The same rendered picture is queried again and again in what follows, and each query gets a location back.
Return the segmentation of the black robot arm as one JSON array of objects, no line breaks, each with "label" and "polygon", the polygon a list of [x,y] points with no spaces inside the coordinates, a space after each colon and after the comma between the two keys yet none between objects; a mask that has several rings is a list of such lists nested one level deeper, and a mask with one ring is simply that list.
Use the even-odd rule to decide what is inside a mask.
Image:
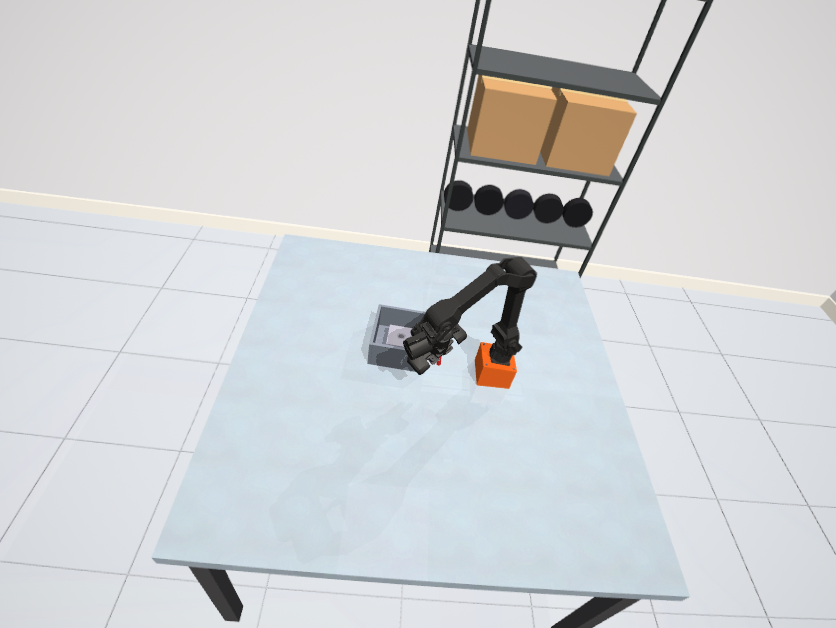
[{"label": "black robot arm", "polygon": [[489,265],[484,273],[456,295],[428,308],[422,320],[411,329],[412,337],[403,342],[409,358],[414,360],[427,354],[433,346],[446,347],[452,335],[460,331],[457,324],[462,314],[497,286],[507,285],[501,321],[492,325],[491,333],[496,341],[489,355],[491,363],[510,366],[513,355],[523,348],[519,343],[517,323],[526,290],[533,287],[537,275],[537,271],[522,257],[504,258]]}]

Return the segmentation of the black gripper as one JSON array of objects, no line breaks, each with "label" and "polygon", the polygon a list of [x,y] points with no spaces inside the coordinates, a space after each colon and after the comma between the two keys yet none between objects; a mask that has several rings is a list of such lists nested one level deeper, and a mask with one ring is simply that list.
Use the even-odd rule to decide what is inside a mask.
[{"label": "black gripper", "polygon": [[467,338],[467,333],[463,330],[463,328],[459,324],[457,324],[457,325],[458,325],[460,331],[458,331],[458,332],[456,332],[452,335],[450,343],[446,347],[437,348],[437,347],[433,346],[433,350],[431,352],[429,352],[427,354],[424,354],[423,356],[420,356],[420,357],[418,357],[414,360],[411,360],[409,358],[409,356],[407,357],[407,362],[416,371],[416,373],[418,375],[422,375],[424,372],[426,372],[430,368],[429,362],[432,365],[434,365],[435,363],[437,363],[440,360],[439,357],[441,357],[443,355],[446,355],[450,351],[453,350],[453,347],[451,346],[451,344],[454,341],[452,340],[452,338],[454,338],[457,341],[457,344],[460,344],[461,342],[463,342]]}]

